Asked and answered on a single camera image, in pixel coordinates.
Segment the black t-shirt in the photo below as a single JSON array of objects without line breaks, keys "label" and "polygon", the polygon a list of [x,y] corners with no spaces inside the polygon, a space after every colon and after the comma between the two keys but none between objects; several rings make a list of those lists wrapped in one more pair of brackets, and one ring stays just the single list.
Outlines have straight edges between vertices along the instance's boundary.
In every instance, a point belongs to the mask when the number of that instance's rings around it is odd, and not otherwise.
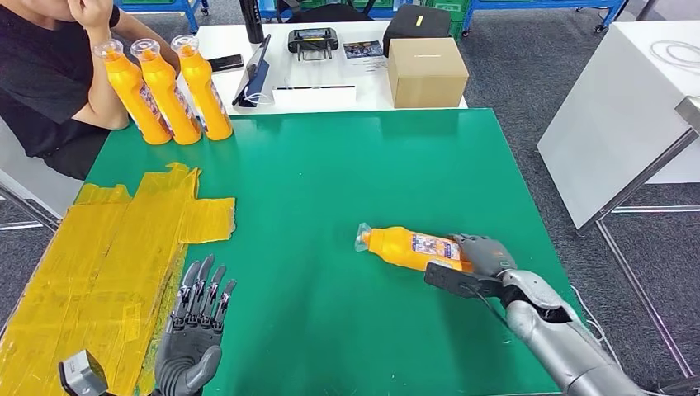
[{"label": "black t-shirt", "polygon": [[[119,21],[114,7],[110,27]],[[88,103],[92,49],[77,22],[44,29],[0,5],[0,117],[30,157],[103,128],[72,120]]]}]

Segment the orange bottle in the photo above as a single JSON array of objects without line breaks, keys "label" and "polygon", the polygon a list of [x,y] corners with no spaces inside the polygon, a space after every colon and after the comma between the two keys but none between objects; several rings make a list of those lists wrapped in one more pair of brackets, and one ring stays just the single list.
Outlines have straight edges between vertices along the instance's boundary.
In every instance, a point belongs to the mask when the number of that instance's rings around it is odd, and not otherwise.
[{"label": "orange bottle", "polygon": [[95,45],[95,54],[102,58],[107,78],[116,95],[134,119],[148,144],[163,144],[172,134],[155,105],[151,91],[144,84],[141,70],[124,56],[124,46],[117,40]]},{"label": "orange bottle", "polygon": [[131,45],[131,53],[141,63],[144,80],[179,144],[201,139],[201,123],[175,83],[175,69],[163,59],[156,40],[141,39]]},{"label": "orange bottle", "polygon": [[418,271],[425,271],[428,262],[433,261],[454,270],[473,272],[471,263],[462,261],[455,241],[414,233],[403,227],[373,229],[362,223],[357,230],[355,250],[369,250],[385,262]]},{"label": "orange bottle", "polygon": [[206,136],[212,140],[228,138],[234,130],[224,103],[211,82],[211,65],[199,53],[199,40],[193,35],[179,35],[170,46],[180,57],[182,76],[205,125]]}]

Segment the black bottle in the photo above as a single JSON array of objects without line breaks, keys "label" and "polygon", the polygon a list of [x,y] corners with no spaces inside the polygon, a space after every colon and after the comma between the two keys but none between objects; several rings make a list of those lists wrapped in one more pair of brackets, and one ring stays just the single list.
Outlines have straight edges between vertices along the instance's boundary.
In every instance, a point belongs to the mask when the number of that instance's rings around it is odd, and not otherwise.
[{"label": "black bottle", "polygon": [[251,44],[260,44],[265,36],[263,35],[263,22],[260,20],[260,10],[258,0],[240,0],[241,12],[245,19],[245,30],[248,32],[248,41]]}]

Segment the black bag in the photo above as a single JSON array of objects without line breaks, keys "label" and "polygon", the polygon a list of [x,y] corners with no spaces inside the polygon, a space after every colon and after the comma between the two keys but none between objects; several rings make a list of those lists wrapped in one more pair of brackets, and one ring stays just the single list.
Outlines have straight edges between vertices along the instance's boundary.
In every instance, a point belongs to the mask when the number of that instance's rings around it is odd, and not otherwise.
[{"label": "black bag", "polygon": [[450,36],[450,13],[437,8],[405,4],[394,14],[384,32],[384,56],[389,57],[391,39],[421,39]]}]

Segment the person's arm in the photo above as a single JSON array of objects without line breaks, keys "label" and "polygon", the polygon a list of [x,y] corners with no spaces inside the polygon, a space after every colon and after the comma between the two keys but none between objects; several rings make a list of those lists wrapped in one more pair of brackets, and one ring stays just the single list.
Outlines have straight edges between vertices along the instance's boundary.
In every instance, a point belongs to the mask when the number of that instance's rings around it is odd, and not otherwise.
[{"label": "person's arm", "polygon": [[109,130],[125,128],[129,124],[126,109],[107,79],[102,60],[92,52],[92,47],[111,38],[109,20],[112,0],[68,0],[68,5],[73,18],[87,32],[93,70],[87,103],[72,118]]},{"label": "person's arm", "polygon": [[119,10],[119,21],[116,23],[113,30],[117,35],[127,40],[156,40],[158,44],[160,44],[160,54],[163,56],[163,59],[175,68],[175,73],[180,73],[180,59],[177,57],[177,54],[175,54],[175,51],[170,48],[170,43],[165,41],[158,33],[151,30],[151,28],[144,25],[143,22]]}]

